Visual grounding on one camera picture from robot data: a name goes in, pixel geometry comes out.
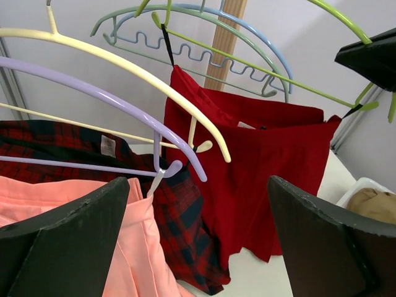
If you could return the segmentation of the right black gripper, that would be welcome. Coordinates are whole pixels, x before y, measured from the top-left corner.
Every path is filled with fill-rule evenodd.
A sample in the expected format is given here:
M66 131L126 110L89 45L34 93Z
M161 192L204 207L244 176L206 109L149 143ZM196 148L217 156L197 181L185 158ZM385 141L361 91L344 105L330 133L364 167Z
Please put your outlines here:
M357 72L375 85L395 91L395 29L371 37L370 44L352 43L341 48L335 62Z

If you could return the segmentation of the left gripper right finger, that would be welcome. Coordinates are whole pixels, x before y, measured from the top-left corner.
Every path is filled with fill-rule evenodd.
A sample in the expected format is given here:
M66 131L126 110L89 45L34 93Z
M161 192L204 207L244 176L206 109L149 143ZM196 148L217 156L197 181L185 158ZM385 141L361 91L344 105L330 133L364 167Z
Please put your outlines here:
M395 225L267 183L293 296L395 296Z

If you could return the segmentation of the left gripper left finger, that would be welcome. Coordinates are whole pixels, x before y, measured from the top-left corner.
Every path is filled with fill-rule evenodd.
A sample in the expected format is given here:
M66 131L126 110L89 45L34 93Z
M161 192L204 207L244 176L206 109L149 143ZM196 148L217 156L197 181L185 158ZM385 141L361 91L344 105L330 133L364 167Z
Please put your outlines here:
M1 296L101 296L129 190L116 178L1 227Z

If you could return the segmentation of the lime green hanger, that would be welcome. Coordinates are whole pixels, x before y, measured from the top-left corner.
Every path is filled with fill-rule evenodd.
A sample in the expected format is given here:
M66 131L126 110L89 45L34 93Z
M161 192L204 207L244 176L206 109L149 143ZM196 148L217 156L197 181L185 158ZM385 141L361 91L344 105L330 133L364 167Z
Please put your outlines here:
M135 12L135 14L134 14L134 17L140 16L141 13L143 12L143 10L145 10L145 8L146 8L146 6L148 5L149 2L150 2L150 1L142 1L142 3L140 4L140 6L138 6L138 8L137 8L137 10L136 10L136 12ZM325 2L325 1L309 1L309 2L315 4L316 6L319 6L320 8L322 8L323 10L325 10L326 12L328 12L329 14L333 15L336 19L338 19L339 21L341 21L344 25L346 25L346 26L347 26L347 27L348 27L348 28L349 28L349 29L350 29L350 30L351 30L362 42L363 42L364 45L373 44L373 41L368 37L367 34L365 34L365 33L363 32L362 29L360 29L351 19L349 19L349 18L348 18L347 16L345 16L344 14L342 14L338 9L334 8L333 6L331 6L329 3ZM172 30L166 29L166 26L167 26L168 23L169 23L171 10L172 10L172 1L168 1L168 4L166 5L166 19L165 19L165 24L162 24L162 23L160 22L158 16L157 16L157 13L156 13L156 12L153 12L153 13L152 13L152 19L153 19L155 25L156 25L159 29L162 29L162 28L163 28L162 25L164 25L164 26L165 26L165 32L166 32L166 33L170 33L170 34L172 34L172 35L175 35L175 36L177 36L177 37L180 37L180 38L182 38L182 39L187 40L188 38L185 37L184 35L181 35L181 34L178 34L177 32L172 31ZM225 53L225 52L223 52L223 51L220 51L220 50L217 50L217 49L213 49L213 51L215 51L216 53L219 53L219 54L221 54L221 55L224 55L224 56L226 56L226 57L228 57L228 58L234 59L235 61L240 62L240 63L243 63L243 64L245 64L245 65L247 65L247 66L249 66L249 67L252 67L253 69L257 69L257 70L259 70L259 71L265 72L266 74L268 74L268 75L270 75L270 76L272 76L272 77L276 77L276 78L278 78L278 79L280 79L280 80L282 80L282 81L289 82L289 83L291 83L291 84L293 84L293 85L295 85L295 86L297 86L297 87L303 88L303 89L305 89L305 90L307 90L307 91L310 91L310 92L312 92L312 93L315 93L315 94L317 94L317 95L320 95L320 96L322 96L322 97L324 97L324 98L327 98L327 99L329 99L329 100L332 100L332 101L334 101L334 102L337 102L337 103L339 103L339 104L341 104L341 105L347 106L347 107L349 107L349 108L352 108L352 109L355 108L355 109L357 109L357 107L358 107L358 105L359 105L359 103L360 103L360 99L356 99L355 104L352 105L352 104L350 104L350 103L348 103L348 102L346 102L346 101L343 101L343 100L341 100L341 99L335 98L335 97L333 97L333 96L331 96L331 95L328 95L328 94L326 94L326 93L320 92L320 91L318 91L318 90L316 90L316 89L314 89L314 88L308 87L307 85L301 84L301 83L299 83L299 82L297 82L297 81L295 81L295 80L288 79L288 78L286 78L286 77L284 77L284 76L282 76L282 75L280 75L280 74L276 74L276 73L274 73L274 72L272 72L272 71L269 71L269 70L267 70L267 69L261 68L261 67L259 67L259 66L254 65L254 64L251 64L251 63L249 63L249 62L247 62L247 61L244 61L244 60L242 60L242 59L240 59L240 58L233 57L232 55L229 55L229 54L227 54L227 53ZM365 104L365 105L362 105L362 107L360 107L360 109L361 109L362 111L363 111L363 110L371 110L371 109L377 108L377 106L378 106L378 104L375 103L375 102L374 102L374 103L367 103L367 104ZM389 123L392 123L392 122L393 122L394 117L395 117L395 92L392 93L392 101L391 101L390 109L389 109L389 113L388 113L388 121L389 121Z

